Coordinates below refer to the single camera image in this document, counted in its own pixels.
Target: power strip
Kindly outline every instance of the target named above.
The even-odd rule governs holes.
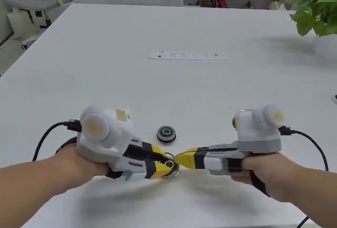
[[[218,53],[196,53],[196,52],[152,52],[149,58],[155,60],[195,60],[195,61],[226,61]]]

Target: red object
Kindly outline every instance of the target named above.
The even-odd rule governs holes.
[[[210,0],[213,8],[227,8],[226,0]]]

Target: left hand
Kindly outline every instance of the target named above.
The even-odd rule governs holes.
[[[91,181],[95,176],[106,175],[108,171],[107,164],[94,163],[79,156],[75,144],[64,147],[47,160],[64,178],[60,194]]]

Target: black cable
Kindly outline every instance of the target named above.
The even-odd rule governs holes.
[[[325,170],[326,171],[329,171],[329,165],[328,165],[328,161],[326,160],[326,156],[323,152],[323,150],[321,149],[321,147],[318,145],[318,143],[309,135],[303,133],[303,132],[299,132],[299,131],[291,131],[293,134],[298,134],[298,135],[301,135],[303,137],[306,137],[308,140],[310,140],[314,146],[316,146],[316,148],[318,149],[318,151],[320,152],[320,154],[322,155],[322,158],[323,158],[323,162],[324,162],[324,167],[325,167]]]
[[[311,136],[305,134],[304,132],[293,131],[293,130],[290,129],[290,127],[287,127],[287,126],[282,126],[281,128],[279,128],[279,131],[280,131],[281,135],[298,134],[298,135],[306,137],[308,140],[310,140],[311,143],[314,144],[314,146],[318,149],[318,151],[322,155],[325,170],[329,171],[328,161],[326,159],[326,156],[325,156],[323,150],[321,149],[321,147],[319,146],[319,144]],[[296,228],[301,228],[306,223],[306,221],[308,221],[308,220],[309,220],[309,217],[308,216],[305,217],[305,219],[303,219],[302,222]]]
[[[59,123],[57,123],[57,124],[54,124],[53,126],[51,126],[51,127],[45,132],[45,134],[43,134],[42,138],[40,139],[39,143],[37,144],[37,147],[36,147],[36,149],[35,149],[35,153],[34,153],[34,157],[33,157],[32,161],[36,161],[37,156],[38,156],[38,153],[39,153],[40,148],[41,148],[41,146],[42,146],[42,143],[45,141],[45,139],[47,138],[48,134],[49,134],[53,129],[55,129],[56,127],[61,126],[61,125],[67,126],[67,125],[68,125],[68,122],[59,122]]]
[[[67,126],[67,130],[73,131],[73,132],[81,132],[82,131],[82,126],[79,120],[74,120],[74,119],[70,119],[68,121],[64,121],[64,122],[59,122],[57,124],[52,125],[46,132],[45,134],[43,134],[42,138],[40,139],[39,143],[37,144],[37,147],[35,149],[35,153],[34,153],[34,157],[32,159],[32,161],[36,161],[38,153],[40,151],[40,148],[43,144],[43,142],[45,141],[45,139],[47,138],[48,134],[55,129],[56,127],[60,126],[60,125],[64,125]]]
[[[296,228],[301,228],[308,220],[309,220],[309,217],[306,216],[305,219],[303,219],[302,222]]]

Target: white table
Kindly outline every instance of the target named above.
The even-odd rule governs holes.
[[[236,110],[275,103],[337,171],[337,65],[313,56],[313,40],[297,35],[287,12],[72,5],[0,78],[0,166],[29,161],[49,126],[92,103],[130,108],[136,133],[158,145],[156,130],[173,126],[177,140],[163,147],[173,154],[231,143]],[[162,49],[218,52],[228,61],[148,58]],[[53,131],[39,158],[72,136]],[[323,168],[300,136],[283,137],[283,151]],[[169,182],[95,179],[53,198],[24,227],[239,227],[303,217],[228,177],[183,170]]]

